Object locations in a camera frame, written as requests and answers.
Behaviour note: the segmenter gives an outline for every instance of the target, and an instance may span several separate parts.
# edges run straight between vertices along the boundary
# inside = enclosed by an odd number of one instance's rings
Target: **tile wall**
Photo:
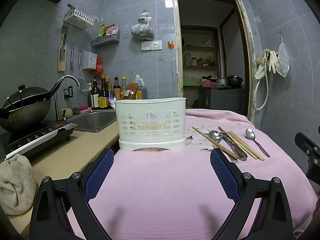
[[[96,18],[95,26],[81,30],[63,22],[71,3]],[[79,78],[79,49],[92,51],[90,41],[96,38],[104,0],[62,0],[58,4],[47,0],[18,0],[0,28],[0,105],[18,86],[39,86],[50,90],[59,77],[73,74]],[[66,40],[66,71],[57,72],[61,26],[68,27]],[[70,71],[70,52],[74,49],[74,72]],[[92,82],[88,71],[81,71],[86,82]],[[64,100],[63,89],[73,86],[74,97]],[[65,80],[58,91],[59,108],[86,104],[87,97],[78,94],[76,83]],[[54,120],[54,103],[46,117]]]
[[[242,0],[252,28],[255,54],[261,52],[257,25],[248,0]],[[137,24],[142,11],[150,13],[155,40],[162,41],[162,50],[141,51],[141,41],[133,38],[130,27]],[[164,0],[106,0],[102,22],[120,25],[120,42],[99,48],[105,74],[111,79],[126,76],[130,82],[139,73],[146,83],[148,98],[168,98],[177,95],[176,51],[167,48],[167,41],[175,41],[173,8],[166,8]]]
[[[306,172],[308,158],[294,143],[302,132],[320,145],[320,24],[304,0],[249,0],[262,49],[278,51],[282,34],[290,70],[271,74],[260,129]]]

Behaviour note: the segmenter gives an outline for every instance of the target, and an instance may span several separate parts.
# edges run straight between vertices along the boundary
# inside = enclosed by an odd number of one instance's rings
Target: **peeling paint door frame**
[[[235,5],[236,14],[238,22],[240,25],[241,38],[243,41],[244,48],[244,61],[245,61],[245,72],[246,72],[246,94],[247,99],[245,99],[245,112],[247,112],[247,118],[249,121],[253,122],[254,119],[254,109],[252,107],[253,100],[253,89],[254,83],[254,69],[255,60],[253,53],[253,43],[252,43],[252,33],[249,24],[249,18],[244,9],[244,5],[241,0],[225,0],[228,3],[233,3]],[[173,13],[174,13],[174,24],[176,33],[176,63],[177,63],[177,92],[178,97],[183,97],[183,56],[182,56],[182,42],[181,42],[181,27],[180,27],[180,14],[178,0],[173,0]]]

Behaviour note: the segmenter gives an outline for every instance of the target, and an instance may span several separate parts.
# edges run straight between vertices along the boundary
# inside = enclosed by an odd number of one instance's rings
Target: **blue gripper pad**
[[[240,198],[238,182],[216,150],[211,151],[210,162],[227,197],[237,203]]]
[[[109,149],[85,184],[84,199],[89,202],[97,193],[113,165],[113,151]]]

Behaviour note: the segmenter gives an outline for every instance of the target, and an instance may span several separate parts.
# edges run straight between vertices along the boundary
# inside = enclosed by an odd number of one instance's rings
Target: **chopstick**
[[[226,152],[230,156],[234,157],[235,159],[238,159],[238,156],[235,155],[233,152],[222,146],[220,143],[217,143],[215,140],[211,139],[209,136],[205,135],[204,133],[200,132],[197,128],[192,127],[195,131],[200,133],[203,137],[205,137],[208,141],[212,142],[216,147],[218,147],[220,150]]]
[[[264,158],[262,158],[255,150],[253,150],[248,144],[246,144],[239,136],[237,136],[232,131],[226,131],[220,126],[218,127],[222,132],[225,132],[228,134],[229,138],[245,153],[251,155],[255,160],[259,159],[261,161],[264,161]]]
[[[254,149],[252,149],[248,144],[246,144],[239,136],[237,136],[234,132],[230,131],[232,135],[236,137],[240,141],[241,144],[245,145],[258,159],[264,161],[264,158],[261,157]]]

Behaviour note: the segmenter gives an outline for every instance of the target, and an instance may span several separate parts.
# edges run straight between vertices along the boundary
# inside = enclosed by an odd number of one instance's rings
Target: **orange plug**
[[[168,48],[173,49],[174,48],[174,42],[173,41],[168,41]]]

